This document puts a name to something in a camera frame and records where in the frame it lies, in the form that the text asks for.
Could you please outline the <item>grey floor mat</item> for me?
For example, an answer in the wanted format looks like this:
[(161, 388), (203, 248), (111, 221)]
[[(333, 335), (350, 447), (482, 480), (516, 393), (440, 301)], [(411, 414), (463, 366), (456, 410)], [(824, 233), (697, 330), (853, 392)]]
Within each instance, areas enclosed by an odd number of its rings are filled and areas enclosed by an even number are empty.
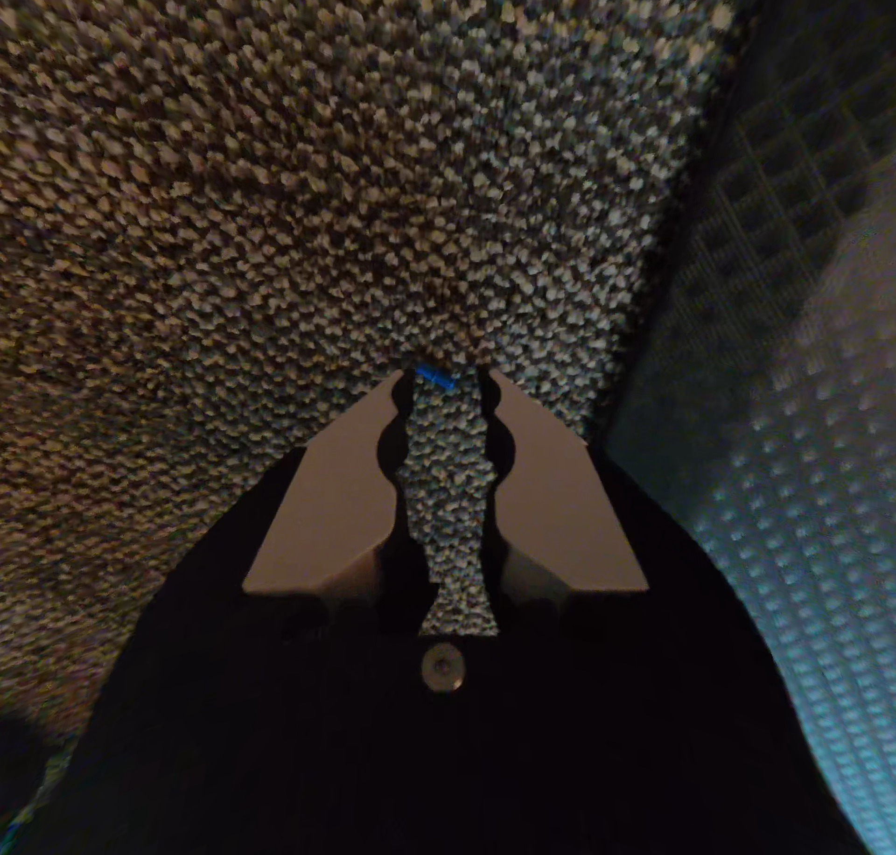
[(894, 853), (894, 0), (768, 0), (607, 439)]

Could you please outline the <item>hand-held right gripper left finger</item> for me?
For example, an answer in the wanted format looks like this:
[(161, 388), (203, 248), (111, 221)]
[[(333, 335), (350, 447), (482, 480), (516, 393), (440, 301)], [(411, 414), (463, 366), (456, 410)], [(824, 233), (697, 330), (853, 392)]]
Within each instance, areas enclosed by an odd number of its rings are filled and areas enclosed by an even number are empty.
[(398, 495), (378, 456), (399, 417), (392, 372), (315, 435), (245, 579), (247, 594), (379, 594)]

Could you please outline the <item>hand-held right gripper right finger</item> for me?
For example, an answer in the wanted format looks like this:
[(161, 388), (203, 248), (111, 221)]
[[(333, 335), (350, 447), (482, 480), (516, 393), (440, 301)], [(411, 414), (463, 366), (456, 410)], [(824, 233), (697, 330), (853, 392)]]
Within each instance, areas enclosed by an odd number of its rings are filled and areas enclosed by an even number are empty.
[(484, 376), (495, 397), (489, 427), (510, 439), (494, 519), (505, 555), (503, 594), (634, 594), (649, 584), (586, 442), (501, 371)]

